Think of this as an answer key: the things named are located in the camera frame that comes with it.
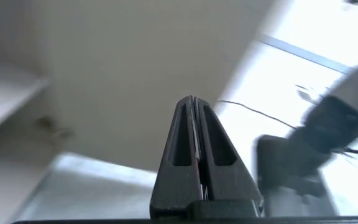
black device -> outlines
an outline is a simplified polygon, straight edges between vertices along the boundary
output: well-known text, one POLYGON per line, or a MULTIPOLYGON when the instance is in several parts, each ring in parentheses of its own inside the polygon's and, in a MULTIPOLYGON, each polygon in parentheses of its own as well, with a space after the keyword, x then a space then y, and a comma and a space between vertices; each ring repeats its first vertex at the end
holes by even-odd
MULTIPOLYGON (((173 115, 150 201, 150 220, 45 220, 15 224, 358 223, 358 217, 333 216, 328 201, 318 202, 319 212, 314 217, 274 217, 277 212, 280 215, 294 209, 285 208, 285 198, 277 200, 279 187, 297 189, 299 194, 316 198, 326 195, 315 166, 307 166, 307 177, 286 174, 282 150, 287 146, 288 139, 275 136, 258 140, 258 188, 210 105, 188 96, 178 102, 173 115)), ((324 156, 315 159, 326 160, 324 156)))

shelf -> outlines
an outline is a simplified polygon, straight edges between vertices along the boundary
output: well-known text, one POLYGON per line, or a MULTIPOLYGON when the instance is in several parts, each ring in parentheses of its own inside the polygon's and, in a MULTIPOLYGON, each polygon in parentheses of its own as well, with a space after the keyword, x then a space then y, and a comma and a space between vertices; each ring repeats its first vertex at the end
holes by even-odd
POLYGON ((17 210, 45 177, 58 154, 48 141, 17 129, 18 123, 0 125, 0 223, 11 223, 17 210))
POLYGON ((0 63, 0 124, 47 85, 44 78, 0 63))

black plastic part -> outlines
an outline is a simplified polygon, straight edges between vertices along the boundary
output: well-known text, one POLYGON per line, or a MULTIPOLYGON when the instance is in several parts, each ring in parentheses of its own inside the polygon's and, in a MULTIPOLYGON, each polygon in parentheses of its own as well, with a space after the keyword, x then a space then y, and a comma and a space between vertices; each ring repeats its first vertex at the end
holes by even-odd
POLYGON ((302 141, 319 152, 329 153, 357 137, 358 111, 339 98, 328 96, 308 114, 302 141))
POLYGON ((262 206, 262 195, 210 105, 198 99, 204 175, 209 200, 253 200, 262 206))
POLYGON ((253 200, 200 200, 187 208, 188 218, 192 220, 210 220, 225 218, 256 218, 259 208, 253 200))
POLYGON ((318 154, 311 149, 308 152, 298 144, 299 154, 288 155, 288 143, 288 139, 276 136, 262 136, 257 142, 258 186, 264 196, 265 217, 335 217, 335 209, 317 168, 303 161, 303 157, 308 157, 322 163, 329 158, 329 154, 318 154), (312 156, 302 156, 302 152, 312 153, 312 156), (301 171, 294 172, 290 164, 298 164, 301 171), (307 199, 308 203, 301 202, 303 199, 307 199))
POLYGON ((192 101, 180 100, 173 115, 167 143, 150 200, 150 217, 185 217, 186 207, 201 200, 191 123, 192 101))
POLYGON ((150 201, 150 217, 188 218, 186 207, 202 199, 262 205, 256 183, 213 109, 188 96, 175 109, 150 201), (205 198, 202 187, 207 192, 205 198))

